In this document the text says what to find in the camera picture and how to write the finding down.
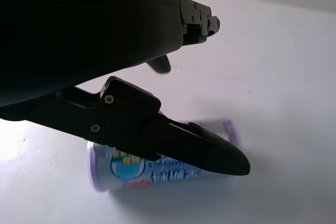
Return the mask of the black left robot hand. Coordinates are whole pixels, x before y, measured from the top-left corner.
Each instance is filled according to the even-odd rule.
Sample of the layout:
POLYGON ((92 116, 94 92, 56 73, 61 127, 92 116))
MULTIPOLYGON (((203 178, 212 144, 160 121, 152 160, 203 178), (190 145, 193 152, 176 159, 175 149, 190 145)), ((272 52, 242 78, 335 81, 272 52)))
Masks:
POLYGON ((98 93, 78 85, 147 63, 219 31, 210 7, 192 0, 1 0, 1 118, 30 121, 157 161, 248 175, 230 142, 161 114, 161 102, 110 76, 98 93))

